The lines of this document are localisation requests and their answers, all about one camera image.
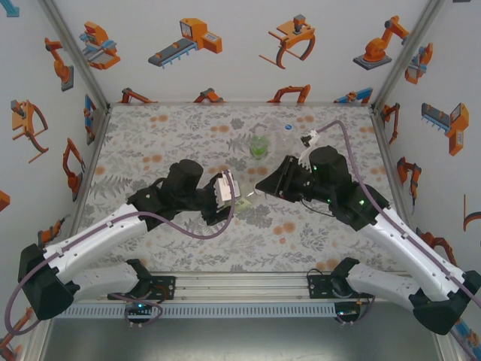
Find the floral patterned tablecloth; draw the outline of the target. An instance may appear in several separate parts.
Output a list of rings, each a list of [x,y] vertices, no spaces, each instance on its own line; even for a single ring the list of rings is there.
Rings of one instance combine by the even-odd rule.
[[[292,124],[297,135],[292,155],[303,151],[302,136],[321,129],[319,145],[353,154],[364,181],[392,198],[369,108],[118,105],[110,115],[80,228],[103,219],[182,159],[203,167],[201,184],[228,169],[240,184],[256,185],[283,161],[276,140],[285,124]],[[250,154],[258,127],[269,140],[268,155],[260,160]],[[303,272],[330,271],[352,257],[383,271],[401,270],[392,253],[331,217],[320,202],[262,196],[254,209],[234,214],[227,229],[208,226],[197,212],[177,215],[174,224],[180,229],[159,226],[115,247],[94,266],[139,259],[153,272]]]

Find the small controller board green light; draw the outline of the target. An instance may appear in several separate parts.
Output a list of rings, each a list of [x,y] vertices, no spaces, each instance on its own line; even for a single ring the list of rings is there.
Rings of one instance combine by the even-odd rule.
[[[336,315],[343,322],[356,322],[361,316],[361,310],[359,308],[337,309]]]
[[[126,305],[125,313],[129,319],[149,319],[153,315],[153,307],[140,302],[134,302]]]

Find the wide aluminium extrusion rail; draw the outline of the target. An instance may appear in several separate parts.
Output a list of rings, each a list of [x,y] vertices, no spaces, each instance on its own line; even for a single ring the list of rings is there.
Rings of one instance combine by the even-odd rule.
[[[176,278],[172,303],[308,302],[304,272],[155,272]]]

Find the clear bottle yellow label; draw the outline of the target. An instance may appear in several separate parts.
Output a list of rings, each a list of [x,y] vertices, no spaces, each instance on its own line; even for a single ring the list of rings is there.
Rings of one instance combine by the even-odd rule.
[[[240,185],[240,197],[236,199],[235,214],[240,215],[246,211],[254,209],[260,204],[263,192],[255,188],[254,183],[244,183]]]

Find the clear unlabelled plastic bottle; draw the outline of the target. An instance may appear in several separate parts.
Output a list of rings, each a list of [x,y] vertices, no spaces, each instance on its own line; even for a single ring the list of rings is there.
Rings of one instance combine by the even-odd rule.
[[[276,140],[276,152],[279,158],[292,155],[297,141],[296,131],[293,127],[291,132],[282,130]]]

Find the clear bottle green label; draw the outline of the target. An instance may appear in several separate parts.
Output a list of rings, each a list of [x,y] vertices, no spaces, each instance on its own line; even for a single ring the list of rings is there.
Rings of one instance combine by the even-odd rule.
[[[250,154],[256,160],[265,158],[268,155],[269,140],[266,130],[262,127],[256,128],[250,141]]]

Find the aluminium frame bar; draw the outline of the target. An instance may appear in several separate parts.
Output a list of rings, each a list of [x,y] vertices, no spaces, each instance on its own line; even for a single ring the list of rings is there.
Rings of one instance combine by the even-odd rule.
[[[86,204],[86,198],[89,194],[90,184],[94,175],[95,167],[97,165],[98,156],[100,154],[101,146],[103,144],[103,138],[105,136],[106,128],[110,120],[110,114],[112,111],[112,106],[108,105],[107,110],[101,113],[98,118],[98,128],[96,132],[95,142],[93,146],[92,158],[88,163],[87,169],[84,172],[83,184],[80,188],[79,199],[77,203],[77,208],[74,213],[72,220],[71,231],[69,236],[75,235],[80,227],[80,220],[83,214],[83,209]],[[41,354],[44,349],[44,344],[48,342],[48,333],[51,326],[51,321],[43,321],[39,323],[38,326],[33,329],[24,338],[25,344],[17,357],[16,361],[39,361],[41,359]]]
[[[383,109],[389,95],[395,88],[397,82],[404,74],[404,70],[408,66],[414,52],[419,48],[422,39],[429,30],[431,24],[436,19],[438,13],[445,5],[446,0],[428,0],[426,6],[423,8],[412,32],[410,33],[403,50],[398,58],[395,60],[392,70],[389,72],[384,81],[380,92],[373,103],[373,112],[379,113]]]
[[[97,106],[107,114],[110,110],[110,102],[106,99],[98,81],[95,79],[87,61],[84,59],[81,49],[74,40],[71,30],[67,22],[63,18],[58,6],[54,0],[37,0],[42,11],[46,15],[50,25],[55,30],[62,43],[64,49],[69,54],[74,63],[74,67],[80,73],[83,81],[86,83],[88,90],[91,92]]]
[[[383,122],[380,116],[370,108],[371,119],[374,127],[374,132],[377,137],[377,142],[380,148],[384,166],[386,168],[387,178],[392,190],[392,196],[395,203],[395,208],[400,214],[400,217],[407,222],[411,228],[415,226],[413,216],[410,214],[411,207],[405,202],[403,197],[403,188],[398,178],[395,159],[390,151],[389,142],[383,127]],[[473,354],[467,348],[462,338],[456,330],[451,331],[448,335],[435,335],[435,344],[440,351],[440,361],[476,361]]]

